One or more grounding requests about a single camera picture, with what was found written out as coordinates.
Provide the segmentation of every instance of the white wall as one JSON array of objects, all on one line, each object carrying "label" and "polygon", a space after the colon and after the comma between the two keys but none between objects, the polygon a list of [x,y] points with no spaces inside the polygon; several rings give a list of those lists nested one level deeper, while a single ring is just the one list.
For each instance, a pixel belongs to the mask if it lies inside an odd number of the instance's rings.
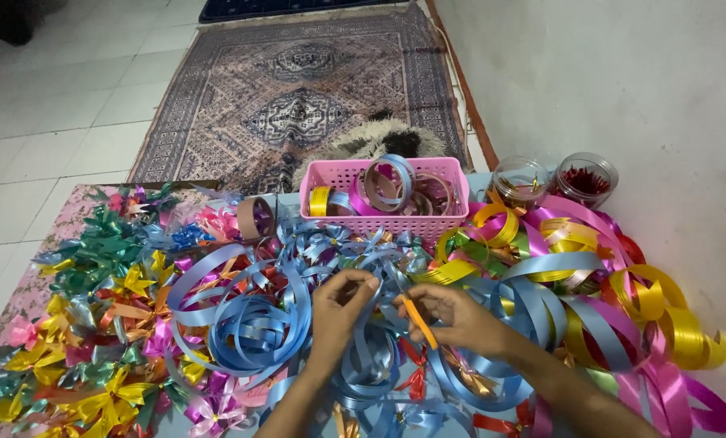
[{"label": "white wall", "polygon": [[603,210],[726,330],[726,0],[435,3],[498,156],[609,159]]}]

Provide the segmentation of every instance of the white tile floor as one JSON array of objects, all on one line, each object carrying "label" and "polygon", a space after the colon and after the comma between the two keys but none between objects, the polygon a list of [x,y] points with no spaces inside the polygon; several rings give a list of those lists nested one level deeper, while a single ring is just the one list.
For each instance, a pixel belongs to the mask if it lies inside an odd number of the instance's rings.
[{"label": "white tile floor", "polygon": [[72,188],[127,177],[203,4],[69,0],[28,45],[0,43],[0,313]]}]

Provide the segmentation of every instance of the pink floral cloth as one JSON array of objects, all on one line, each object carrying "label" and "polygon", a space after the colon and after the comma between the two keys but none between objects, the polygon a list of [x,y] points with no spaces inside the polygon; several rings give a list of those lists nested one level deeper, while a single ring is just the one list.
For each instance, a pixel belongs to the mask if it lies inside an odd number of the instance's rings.
[{"label": "pink floral cloth", "polygon": [[[91,217],[93,207],[97,201],[90,199],[89,195],[97,193],[95,185],[77,185],[71,196],[65,202],[60,214],[52,225],[51,231],[41,243],[39,253],[56,249],[58,244],[67,238],[78,238],[85,229],[84,218]],[[100,186],[108,195],[114,195],[117,187]],[[174,195],[182,200],[182,204],[196,204],[205,197],[193,190],[180,190]],[[0,345],[6,345],[9,340],[11,329],[19,326],[22,318],[19,314],[22,310],[27,312],[28,319],[37,318],[43,315],[46,304],[49,302],[49,285],[54,279],[52,276],[41,277],[39,270],[34,264],[27,266],[25,274],[14,290],[11,299],[8,301],[3,314],[0,315]],[[12,436],[14,425],[0,422],[0,437]],[[30,433],[23,433],[23,436],[30,436]]]}]

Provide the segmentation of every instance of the pink plastic basket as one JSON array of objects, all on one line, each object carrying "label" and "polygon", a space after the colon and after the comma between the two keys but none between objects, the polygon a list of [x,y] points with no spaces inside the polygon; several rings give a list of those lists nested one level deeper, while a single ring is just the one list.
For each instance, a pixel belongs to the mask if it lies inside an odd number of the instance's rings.
[{"label": "pink plastic basket", "polygon": [[355,174],[364,171],[372,160],[312,161],[300,184],[300,215],[307,221],[321,220],[330,224],[342,224],[352,232],[363,234],[384,227],[386,231],[398,234],[411,231],[421,236],[429,245],[449,228],[463,223],[468,215],[468,180],[455,158],[409,158],[407,161],[417,172],[436,174],[457,189],[460,211],[457,216],[309,216],[309,195],[314,187],[335,186],[346,192]]}]

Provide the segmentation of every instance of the fur blanket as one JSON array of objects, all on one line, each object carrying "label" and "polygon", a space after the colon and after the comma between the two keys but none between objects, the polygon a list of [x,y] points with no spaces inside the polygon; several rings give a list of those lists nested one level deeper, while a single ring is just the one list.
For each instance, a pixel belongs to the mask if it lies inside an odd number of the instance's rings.
[{"label": "fur blanket", "polygon": [[433,131],[409,126],[397,118],[390,118],[388,113],[383,117],[375,114],[366,123],[307,157],[293,173],[292,191],[299,190],[306,169],[314,160],[366,160],[384,154],[406,158],[444,157],[446,150],[444,142]]}]

